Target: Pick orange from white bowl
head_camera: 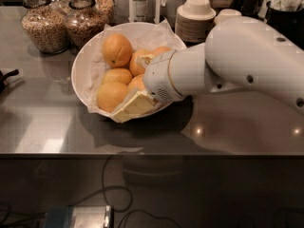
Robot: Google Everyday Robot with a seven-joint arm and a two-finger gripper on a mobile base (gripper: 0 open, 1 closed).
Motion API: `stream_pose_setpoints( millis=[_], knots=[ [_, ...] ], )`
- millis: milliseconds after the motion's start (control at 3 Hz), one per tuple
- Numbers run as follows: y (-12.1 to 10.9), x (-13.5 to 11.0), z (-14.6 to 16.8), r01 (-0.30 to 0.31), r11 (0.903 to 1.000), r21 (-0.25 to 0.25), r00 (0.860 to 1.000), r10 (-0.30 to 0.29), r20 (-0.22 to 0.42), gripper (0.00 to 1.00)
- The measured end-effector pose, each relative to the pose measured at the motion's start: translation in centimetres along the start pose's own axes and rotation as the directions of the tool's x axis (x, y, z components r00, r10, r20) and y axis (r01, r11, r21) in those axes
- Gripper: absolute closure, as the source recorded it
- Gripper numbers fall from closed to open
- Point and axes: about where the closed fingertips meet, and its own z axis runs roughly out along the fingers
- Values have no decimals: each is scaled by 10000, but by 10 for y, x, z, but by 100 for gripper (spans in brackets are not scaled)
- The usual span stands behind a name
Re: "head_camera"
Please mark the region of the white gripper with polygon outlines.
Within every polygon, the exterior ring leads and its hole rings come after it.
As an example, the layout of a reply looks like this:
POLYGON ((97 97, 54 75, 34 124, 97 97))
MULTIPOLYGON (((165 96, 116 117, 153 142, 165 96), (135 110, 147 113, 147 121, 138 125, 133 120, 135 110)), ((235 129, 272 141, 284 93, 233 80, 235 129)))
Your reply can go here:
POLYGON ((169 73, 170 61, 175 53, 173 49, 156 57, 153 54, 137 57, 136 63, 146 68, 143 83, 147 91, 132 89, 123 102, 110 113, 112 120, 125 123, 141 117, 154 108, 156 100, 161 103, 172 103, 184 99, 174 87, 169 73))

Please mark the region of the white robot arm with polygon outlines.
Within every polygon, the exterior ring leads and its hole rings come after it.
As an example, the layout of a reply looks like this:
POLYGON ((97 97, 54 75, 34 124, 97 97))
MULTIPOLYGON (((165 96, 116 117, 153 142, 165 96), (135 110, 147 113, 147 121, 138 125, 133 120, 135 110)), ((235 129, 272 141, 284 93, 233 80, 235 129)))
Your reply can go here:
POLYGON ((206 41, 153 59, 133 90, 116 107, 117 123, 151 113, 190 95, 253 90, 304 113, 304 50, 257 19, 236 16, 212 28, 206 41))

